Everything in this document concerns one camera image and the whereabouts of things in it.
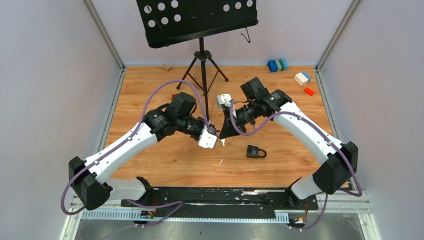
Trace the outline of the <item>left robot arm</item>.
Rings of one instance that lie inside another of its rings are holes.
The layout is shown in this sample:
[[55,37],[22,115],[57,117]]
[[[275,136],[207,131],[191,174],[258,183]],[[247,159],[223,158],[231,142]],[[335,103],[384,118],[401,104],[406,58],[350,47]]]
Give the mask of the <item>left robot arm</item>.
[[196,100],[188,93],[178,93],[170,103],[148,111],[141,123],[102,151],[68,163],[71,187],[85,209],[91,211],[114,200],[132,200],[140,206],[153,201],[153,188],[143,177],[112,179],[111,175],[141,151],[176,132],[189,135],[200,147],[212,149],[217,130],[203,118],[193,117]]

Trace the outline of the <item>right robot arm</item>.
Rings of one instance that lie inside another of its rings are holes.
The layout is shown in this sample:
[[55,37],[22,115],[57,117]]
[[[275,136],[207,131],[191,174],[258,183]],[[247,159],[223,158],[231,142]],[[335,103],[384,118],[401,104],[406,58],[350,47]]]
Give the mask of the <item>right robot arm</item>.
[[[309,196],[325,193],[334,194],[357,172],[358,146],[352,141],[342,142],[306,116],[292,98],[282,90],[269,90],[255,77],[241,85],[246,97],[245,104],[237,109],[235,100],[229,94],[219,94],[217,105],[224,113],[220,139],[235,136],[249,136],[273,121],[288,130],[313,154],[320,167],[311,175],[301,177],[288,187],[286,204],[298,209]],[[265,121],[248,133],[247,124],[264,117]]]

